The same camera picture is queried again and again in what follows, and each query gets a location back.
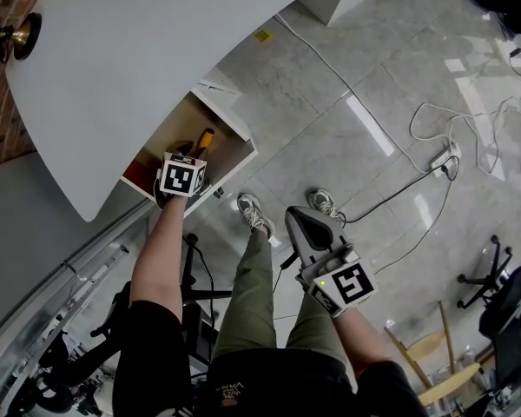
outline marble floor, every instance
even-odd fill
[[[475,115],[521,95],[521,79],[508,64],[521,36],[515,43],[506,41],[494,17],[466,0],[366,0],[330,28],[299,3],[281,14],[340,71],[370,114],[422,169],[445,142],[410,136],[409,122],[421,103]],[[243,93],[234,110],[247,122],[259,155],[224,186],[222,199],[208,199],[185,222],[186,231],[199,236],[217,288],[231,287],[247,245],[248,228],[235,202],[240,192],[257,195],[278,226],[272,242],[277,275],[291,253],[285,209],[307,205],[310,188],[330,190],[353,218],[419,176],[370,116],[367,120],[359,112],[356,96],[304,43],[273,19],[260,28],[273,38],[261,43],[249,36],[219,66]],[[521,72],[521,55],[513,63]],[[451,117],[426,107],[413,128],[421,136],[447,134]],[[376,328],[392,324],[409,344],[440,328],[438,301],[443,301],[457,355],[487,344],[477,330],[482,305],[456,309],[457,300],[470,293],[456,283],[457,275],[488,271],[493,234],[513,247],[508,269],[521,264],[521,116],[514,111],[480,116],[474,125],[478,139],[463,121],[455,121],[452,135],[462,157],[439,221],[416,251],[377,275],[379,293],[360,306]],[[490,170],[497,153],[494,129],[499,158],[487,175],[482,169]],[[430,176],[346,227],[373,271],[412,249],[436,219],[449,185],[443,176]],[[195,264],[194,275],[207,288],[204,269]],[[293,279],[296,270],[293,265],[282,274],[274,294],[280,345],[302,297]],[[221,316],[227,304],[215,302]],[[431,372],[446,362],[444,348],[443,357],[423,369]]]

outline green pants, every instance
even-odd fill
[[[214,358],[251,348],[276,348],[272,291],[270,244],[265,234],[255,230],[237,267],[234,292],[216,341]],[[286,348],[312,350],[346,364],[330,315],[308,294],[303,297]]]

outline office chair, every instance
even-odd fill
[[[496,251],[494,253],[494,262],[492,263],[491,271],[485,278],[475,278],[475,279],[468,279],[464,274],[461,274],[458,276],[458,282],[462,284],[470,284],[475,286],[482,286],[478,292],[468,301],[463,302],[462,300],[458,301],[458,308],[460,309],[467,309],[470,307],[476,300],[479,298],[483,298],[485,301],[489,300],[490,297],[486,297],[485,294],[489,291],[496,292],[499,290],[498,286],[498,278],[504,271],[504,269],[507,267],[508,263],[510,262],[510,259],[513,257],[513,253],[511,252],[511,247],[505,248],[505,253],[508,255],[505,261],[502,263],[500,267],[498,267],[499,264],[499,258],[500,258],[500,240],[496,235],[492,235],[491,237],[492,244],[496,246]]]
[[[521,387],[521,324],[516,314],[521,301],[521,267],[516,268],[499,291],[487,299],[480,315],[478,331],[494,347],[494,385],[488,394],[471,406],[468,415],[482,415],[491,400],[502,410],[510,394]]]

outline extension cord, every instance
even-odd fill
[[[461,157],[461,149],[454,141],[452,141],[452,145],[448,145],[443,151],[441,151],[431,160],[430,168],[435,169],[432,172],[435,177],[441,177],[442,175],[445,175],[444,170],[441,168],[443,165],[445,165],[447,171],[450,174],[453,173],[456,164],[454,163],[454,160],[450,159],[452,156],[456,156],[458,159]]]

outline open drawer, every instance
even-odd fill
[[[181,141],[193,141],[194,149],[203,131],[214,130],[208,148],[207,172],[202,195],[190,198],[186,215],[195,210],[224,182],[257,155],[246,124],[231,110],[235,94],[199,84],[172,110],[148,139],[122,175],[122,180],[152,201],[156,170],[165,151]],[[211,188],[204,190],[208,184]]]

